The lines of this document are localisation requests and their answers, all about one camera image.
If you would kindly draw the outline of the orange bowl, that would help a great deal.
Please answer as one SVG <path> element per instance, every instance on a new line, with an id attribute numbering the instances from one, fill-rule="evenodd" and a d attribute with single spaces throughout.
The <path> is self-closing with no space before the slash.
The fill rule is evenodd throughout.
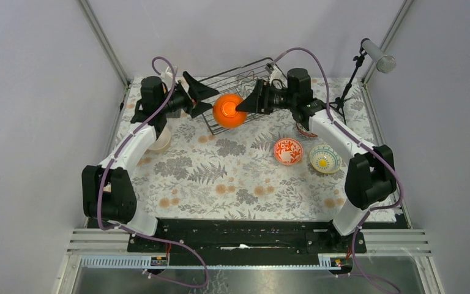
<path id="1" fill-rule="evenodd" d="M 246 121 L 247 113 L 236 111 L 236 107 L 243 101 L 237 94 L 223 94 L 213 106 L 213 117 L 215 122 L 224 128 L 237 128 Z"/>

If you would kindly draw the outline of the black wire dish rack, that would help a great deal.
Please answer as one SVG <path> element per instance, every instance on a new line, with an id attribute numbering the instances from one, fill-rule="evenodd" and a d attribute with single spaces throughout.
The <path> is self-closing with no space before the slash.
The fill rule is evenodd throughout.
<path id="1" fill-rule="evenodd" d="M 212 135 L 218 135 L 228 130 L 218 123 L 219 118 L 224 123 L 234 119 L 241 126 L 262 117 L 259 114 L 238 112 L 236 107 L 253 92 L 258 80 L 273 82 L 278 88 L 286 84 L 285 73 L 271 62 L 272 58 L 266 57 L 210 77 L 199 78 L 200 83 L 217 90 L 218 94 L 204 100 L 212 108 L 200 114 L 197 120 L 204 123 Z"/>

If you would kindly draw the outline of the blue patterned bowl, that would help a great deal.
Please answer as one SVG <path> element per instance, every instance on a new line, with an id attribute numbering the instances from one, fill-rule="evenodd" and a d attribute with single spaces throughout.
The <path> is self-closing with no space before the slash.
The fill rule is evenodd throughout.
<path id="1" fill-rule="evenodd" d="M 299 123 L 296 123 L 296 129 L 298 133 L 305 138 L 317 138 L 318 137 L 316 134 L 313 134 L 310 131 L 304 129 L 303 126 Z"/>

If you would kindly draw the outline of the cream white bowl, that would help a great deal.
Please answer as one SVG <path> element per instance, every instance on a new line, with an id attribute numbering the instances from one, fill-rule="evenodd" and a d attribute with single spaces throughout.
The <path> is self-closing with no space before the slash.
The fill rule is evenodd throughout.
<path id="1" fill-rule="evenodd" d="M 171 130 L 168 127 L 165 127 L 159 138 L 148 147 L 148 150 L 151 152 L 156 152 L 156 153 L 163 153 L 165 152 L 171 145 Z"/>

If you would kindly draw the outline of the red patterned white bowl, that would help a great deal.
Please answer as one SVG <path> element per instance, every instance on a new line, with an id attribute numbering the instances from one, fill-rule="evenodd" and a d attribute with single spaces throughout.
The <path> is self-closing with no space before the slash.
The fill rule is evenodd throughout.
<path id="1" fill-rule="evenodd" d="M 292 166 L 302 160 L 304 149 L 295 139 L 281 138 L 275 143 L 273 153 L 279 163 Z"/>

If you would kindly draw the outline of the yellow dotted white bowl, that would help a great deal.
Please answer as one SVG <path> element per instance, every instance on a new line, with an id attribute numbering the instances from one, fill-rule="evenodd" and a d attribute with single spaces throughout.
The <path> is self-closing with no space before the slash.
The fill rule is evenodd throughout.
<path id="1" fill-rule="evenodd" d="M 312 167 L 321 173 L 332 174 L 339 171 L 342 159 L 335 150 L 325 144 L 314 146 L 309 152 Z"/>

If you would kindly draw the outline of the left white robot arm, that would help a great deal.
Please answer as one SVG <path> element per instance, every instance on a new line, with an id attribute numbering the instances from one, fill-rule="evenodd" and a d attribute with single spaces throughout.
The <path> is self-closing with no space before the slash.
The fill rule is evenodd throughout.
<path id="1" fill-rule="evenodd" d="M 195 118 L 212 109 L 205 100 L 219 94 L 188 72 L 182 76 L 186 88 L 170 70 L 142 79 L 127 135 L 109 156 L 98 165 L 85 166 L 81 174 L 84 215 L 96 219 L 102 229 L 108 222 L 143 235 L 142 244 L 152 252 L 164 247 L 166 237 L 157 230 L 157 218 L 138 206 L 130 177 L 143 154 L 161 139 L 168 113 L 183 111 Z"/>

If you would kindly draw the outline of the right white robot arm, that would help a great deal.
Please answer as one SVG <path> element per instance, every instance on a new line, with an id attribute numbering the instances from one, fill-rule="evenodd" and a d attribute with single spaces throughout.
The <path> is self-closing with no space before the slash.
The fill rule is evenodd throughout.
<path id="1" fill-rule="evenodd" d="M 366 212 L 396 191 L 393 152 L 386 145 L 373 146 L 332 116 L 329 104 L 314 98 L 306 69 L 290 69 L 286 79 L 282 89 L 270 81 L 257 80 L 236 109 L 265 115 L 287 109 L 295 122 L 324 140 L 346 162 L 347 201 L 332 220 L 334 231 L 326 236 L 329 249 L 342 252 L 351 244 L 350 234 Z"/>

